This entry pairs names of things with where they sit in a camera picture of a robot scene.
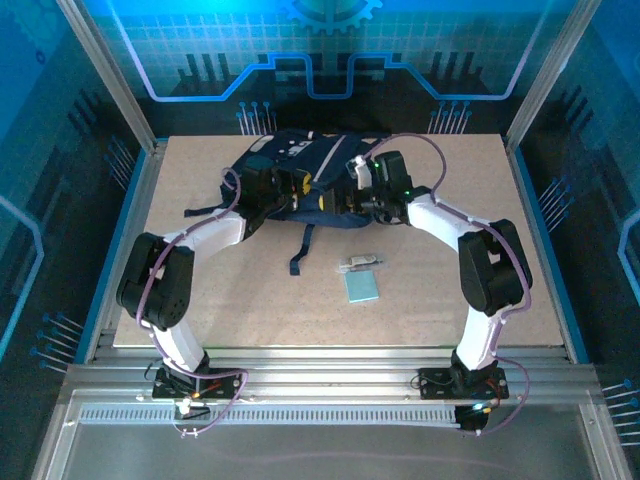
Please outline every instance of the work surface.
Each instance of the work surface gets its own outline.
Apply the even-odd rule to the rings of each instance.
[[[182,229],[185,208],[220,202],[220,171],[257,137],[172,137],[160,170],[146,231]],[[439,196],[469,214],[514,222],[533,274],[533,306],[512,317],[502,345],[560,345],[557,317],[533,246],[511,169],[498,135],[433,135],[444,151],[447,177]],[[431,186],[441,172],[437,153],[415,138],[400,150],[414,185]],[[267,221],[247,241],[223,250],[193,279],[187,313],[206,346],[455,345],[468,306],[460,290],[457,253],[423,231],[372,224],[357,230],[317,228],[301,276],[289,275],[304,225]],[[378,253],[388,268],[375,272],[380,298],[349,304],[340,258]],[[148,345],[123,312],[118,346]]]

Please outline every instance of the wire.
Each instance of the wire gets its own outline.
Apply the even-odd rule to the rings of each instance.
[[[442,203],[436,197],[436,190],[440,187],[440,185],[444,181],[445,176],[447,175],[447,160],[445,158],[444,152],[442,151],[442,149],[438,146],[438,144],[436,142],[434,142],[433,140],[431,140],[428,137],[424,137],[424,136],[422,136],[420,134],[417,134],[417,133],[398,133],[398,134],[395,134],[395,135],[391,135],[390,137],[382,140],[375,147],[373,147],[366,154],[364,154],[362,156],[362,158],[364,160],[366,160],[368,158],[371,158],[371,156],[376,151],[378,151],[383,145],[386,145],[387,143],[391,142],[392,140],[394,140],[396,138],[400,138],[400,137],[419,138],[419,139],[424,140],[425,142],[427,142],[429,145],[431,145],[436,150],[436,152],[438,152],[438,156],[440,157],[440,161],[442,162],[442,173],[440,174],[440,177],[438,178],[436,183],[433,185],[433,187],[431,187],[431,193],[430,193],[431,200],[433,201],[433,203],[437,207],[441,208],[445,212],[450,213],[451,215],[454,215],[455,217],[463,220],[464,222],[468,223],[469,225],[472,225],[472,226],[477,227],[477,228],[481,228],[481,229],[486,230],[487,232],[489,232],[500,243],[500,246],[507,253],[507,256],[509,257],[509,260],[511,261],[511,264],[513,265],[513,268],[516,270],[516,274],[518,275],[518,279],[520,280],[520,285],[522,286],[522,292],[523,292],[523,295],[524,295],[524,304],[521,307],[513,307],[513,308],[510,308],[508,310],[505,310],[500,314],[501,322],[494,329],[492,338],[490,339],[490,342],[489,342],[490,351],[491,352],[495,352],[497,344],[498,344],[498,337],[500,336],[500,332],[502,331],[502,325],[504,323],[506,323],[507,318],[510,317],[511,315],[516,314],[516,313],[526,312],[527,310],[529,310],[531,308],[531,289],[529,288],[529,282],[527,281],[527,276],[524,273],[524,268],[522,267],[520,261],[518,260],[518,257],[516,255],[516,253],[513,251],[513,248],[511,248],[511,245],[509,245],[507,240],[496,229],[494,229],[490,225],[486,225],[486,224],[484,224],[482,222],[479,222],[477,220],[474,220],[473,218],[468,217],[465,213],[463,213],[463,212],[461,212],[461,211],[459,211],[459,210],[457,210],[457,209],[455,209],[455,208],[453,208],[453,207],[451,207],[449,205],[446,205],[446,204]]]
[[[409,386],[411,388],[413,388],[414,390],[420,390],[420,384],[418,384],[418,386],[415,386],[415,380],[416,378],[419,378],[421,381],[422,380],[426,380],[427,383],[433,383],[434,385],[438,385],[440,387],[446,387],[447,385],[451,385],[453,383],[453,378],[450,378],[448,382],[444,383],[444,382],[438,382],[436,380],[433,380],[429,377],[427,377],[424,373],[420,374],[418,373],[416,376],[414,376],[411,380],[409,380]]]
[[[520,363],[516,362],[515,360],[510,360],[508,358],[503,358],[503,357],[498,357],[498,356],[496,356],[495,359],[500,361],[500,362],[509,363],[509,364],[514,365],[514,366],[516,366],[516,367],[518,367],[520,369],[520,371],[524,375],[524,393],[522,394],[522,398],[520,399],[520,403],[518,403],[518,406],[513,410],[513,412],[511,412],[507,417],[505,417],[504,420],[502,420],[495,427],[491,427],[488,430],[482,430],[481,432],[477,433],[477,435],[476,435],[477,437],[484,437],[486,435],[490,435],[492,433],[497,432],[498,430],[503,429],[507,425],[509,425],[513,421],[513,419],[516,418],[516,416],[520,413],[520,411],[524,407],[525,402],[529,398],[529,389],[531,387],[531,379],[529,378],[529,373],[527,372],[527,369],[524,368]]]
[[[489,385],[489,387],[491,387],[491,390],[493,390],[493,393],[496,394],[496,398],[498,399],[498,405],[496,405],[496,408],[498,408],[500,406],[500,402],[502,401],[502,394],[500,393],[502,389],[498,385],[496,385],[491,378],[487,379],[485,383]]]
[[[151,370],[151,367],[153,367],[156,363],[161,362],[161,361],[162,361],[162,357],[156,358],[155,360],[152,360],[151,362],[149,362],[149,365],[147,365],[147,368],[144,371],[144,379],[145,380],[149,380],[147,378],[147,375],[149,374],[149,370]]]
[[[235,180],[235,186],[232,186],[228,183],[228,181],[226,180],[226,176],[230,174],[234,180]],[[140,296],[140,303],[138,304],[138,309],[136,311],[136,324],[142,328],[143,330],[147,331],[149,333],[149,336],[151,337],[151,340],[153,342],[153,344],[155,345],[156,349],[160,352],[160,355],[162,356],[163,360],[165,361],[165,363],[170,366],[171,368],[173,368],[174,370],[177,370],[178,372],[187,375],[188,377],[191,378],[199,378],[201,380],[219,380],[221,378],[228,378],[228,377],[236,377],[236,376],[240,376],[241,377],[241,382],[240,385],[238,386],[238,389],[236,390],[233,398],[231,398],[231,400],[229,401],[229,403],[227,404],[227,406],[222,410],[222,412],[220,412],[220,414],[214,418],[208,425],[201,427],[199,429],[194,428],[191,432],[187,432],[186,429],[179,429],[177,425],[174,424],[174,428],[176,430],[178,430],[183,437],[185,436],[198,436],[198,434],[200,433],[204,433],[207,430],[209,430],[210,428],[212,428],[214,425],[216,425],[218,422],[220,422],[224,416],[227,414],[227,412],[231,409],[231,407],[233,406],[233,404],[236,402],[236,400],[238,400],[238,398],[240,397],[240,395],[242,394],[242,391],[244,390],[246,384],[247,384],[247,380],[249,377],[249,372],[245,369],[236,369],[236,370],[231,370],[229,372],[224,372],[224,373],[215,373],[215,374],[199,374],[199,373],[195,373],[195,372],[190,372],[188,370],[185,370],[184,368],[179,367],[178,365],[175,364],[175,362],[173,361],[173,359],[167,354],[167,352],[162,348],[162,345],[160,345],[155,332],[153,331],[152,328],[150,327],[146,327],[145,325],[142,324],[142,318],[143,318],[143,314],[144,314],[144,308],[147,304],[147,300],[149,299],[149,294],[151,292],[151,288],[153,286],[153,282],[156,279],[156,276],[158,275],[158,272],[160,271],[160,269],[162,268],[165,259],[167,258],[167,256],[169,255],[169,253],[171,252],[171,250],[178,244],[180,243],[182,240],[184,240],[185,238],[187,238],[189,235],[191,235],[193,232],[195,232],[196,230],[198,230],[201,227],[204,227],[205,225],[208,225],[212,222],[216,222],[218,220],[220,220],[221,218],[225,217],[227,214],[229,214],[229,212],[231,212],[236,205],[238,205],[238,202],[240,201],[240,195],[242,194],[242,186],[240,183],[240,175],[238,175],[233,169],[231,168],[225,168],[222,170],[222,179],[223,179],[223,183],[225,185],[227,185],[227,187],[231,188],[232,190],[235,190],[235,197],[233,199],[233,201],[229,204],[229,206],[227,208],[225,208],[222,212],[220,212],[217,215],[214,216],[210,216],[205,218],[204,220],[201,220],[197,223],[194,223],[193,225],[191,225],[189,228],[187,228],[184,232],[178,234],[173,240],[171,240],[171,242],[169,242],[167,244],[167,246],[164,248],[164,250],[162,250],[162,252],[160,253],[160,255],[158,255],[158,258],[155,262],[155,264],[153,265],[153,268],[151,269],[151,272],[149,273],[149,278],[147,279],[147,283],[144,286],[144,289],[142,291],[142,295]]]
[[[363,155],[363,159],[366,160],[366,159],[370,158],[383,145],[385,145],[385,144],[389,143],[390,141],[392,141],[393,139],[399,138],[399,137],[420,138],[421,140],[424,140],[425,142],[430,144],[436,150],[436,152],[438,152],[438,155],[440,156],[440,160],[442,161],[442,173],[440,174],[440,178],[438,178],[436,183],[431,188],[431,193],[430,193],[431,200],[433,201],[433,203],[436,206],[440,207],[445,212],[448,212],[448,213],[454,215],[455,217],[467,222],[470,225],[473,225],[474,227],[481,228],[481,229],[489,232],[500,243],[500,245],[502,246],[504,251],[507,252],[509,260],[511,261],[511,264],[513,265],[513,268],[516,270],[516,273],[518,275],[518,279],[520,280],[520,285],[522,286],[522,292],[523,292],[523,295],[524,295],[524,304],[521,307],[513,307],[513,308],[510,308],[508,310],[505,310],[500,314],[500,320],[501,321],[497,324],[496,328],[493,331],[492,338],[489,341],[489,351],[494,355],[494,358],[496,360],[512,364],[512,365],[518,367],[522,371],[522,373],[523,373],[523,375],[525,377],[525,391],[524,391],[524,394],[522,395],[522,399],[520,400],[520,403],[514,409],[514,411],[511,412],[511,414],[509,416],[507,416],[502,422],[500,422],[495,427],[490,428],[489,430],[484,430],[484,431],[482,431],[482,433],[478,434],[478,436],[485,436],[485,435],[491,434],[493,432],[496,432],[496,431],[506,427],[509,423],[511,423],[511,421],[513,421],[513,419],[518,415],[518,413],[520,413],[520,411],[524,407],[525,402],[529,398],[529,388],[530,388],[530,385],[531,385],[531,380],[529,379],[529,374],[527,373],[527,370],[520,363],[516,362],[515,360],[509,360],[509,359],[498,357],[497,355],[495,355],[495,351],[496,351],[497,344],[498,344],[498,337],[499,337],[500,332],[502,330],[503,324],[505,324],[507,322],[507,318],[510,317],[511,315],[516,314],[516,313],[526,312],[527,310],[529,310],[531,308],[531,289],[529,288],[529,282],[527,281],[527,277],[526,277],[526,275],[524,273],[524,268],[522,267],[520,261],[518,260],[518,257],[516,256],[515,252],[513,251],[513,248],[511,248],[511,246],[509,245],[507,240],[496,229],[494,229],[490,225],[486,225],[486,224],[484,224],[482,222],[479,222],[477,220],[474,220],[473,218],[468,217],[463,212],[461,212],[461,211],[459,211],[459,210],[457,210],[457,209],[455,209],[455,208],[453,208],[453,207],[451,207],[449,205],[446,205],[446,204],[442,203],[436,197],[436,190],[440,187],[440,185],[444,181],[444,178],[445,178],[445,176],[447,174],[447,160],[446,160],[446,158],[444,156],[444,153],[443,153],[442,149],[436,144],[436,142],[434,142],[430,138],[424,137],[424,136],[419,135],[417,133],[400,133],[400,134],[392,135],[392,136],[386,138],[385,140],[381,141],[380,143],[378,143],[375,147],[373,147],[365,155]]]

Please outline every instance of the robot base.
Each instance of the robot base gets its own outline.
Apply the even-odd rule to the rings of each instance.
[[[225,373],[229,369],[209,368],[206,373]],[[231,399],[240,386],[240,375],[218,380],[200,380],[187,377],[166,365],[162,365],[156,372],[153,384],[154,399],[183,399],[191,397],[197,400]]]

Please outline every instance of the backpack strap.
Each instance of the backpack strap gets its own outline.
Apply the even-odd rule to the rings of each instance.
[[[293,277],[300,275],[300,260],[307,256],[309,247],[311,246],[311,235],[315,225],[308,224],[304,227],[304,235],[302,236],[302,246],[300,251],[289,261],[289,274]]]

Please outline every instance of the black bracket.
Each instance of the black bracket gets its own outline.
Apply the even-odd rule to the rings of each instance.
[[[143,233],[136,238],[118,285],[116,301],[135,318],[149,273],[166,247],[162,237]],[[156,278],[149,292],[143,319],[160,330],[174,327],[189,306],[194,251],[176,247],[167,256],[162,278]]]
[[[509,220],[499,220],[490,226],[513,249],[531,287],[531,270],[515,225]],[[506,250],[489,232],[465,233],[458,239],[458,256],[462,293],[475,310],[491,317],[501,308],[522,300],[524,291],[516,269]]]
[[[415,380],[422,400],[477,400],[478,402],[509,398],[509,386],[502,368],[495,368],[482,383],[461,394],[451,377],[449,368],[421,368]]]
[[[416,380],[422,400],[465,400],[456,405],[456,423],[461,430],[482,430],[489,421],[489,413],[509,398],[509,385],[504,370],[491,366],[483,375],[483,381],[460,390],[459,381],[450,368],[421,368]]]
[[[208,368],[206,373],[225,373],[233,369]],[[237,393],[242,379],[241,375],[225,377],[218,380],[200,380],[188,377],[166,365],[162,365],[156,372],[153,384],[154,399],[182,399],[192,397],[195,401],[226,399],[229,400]]]

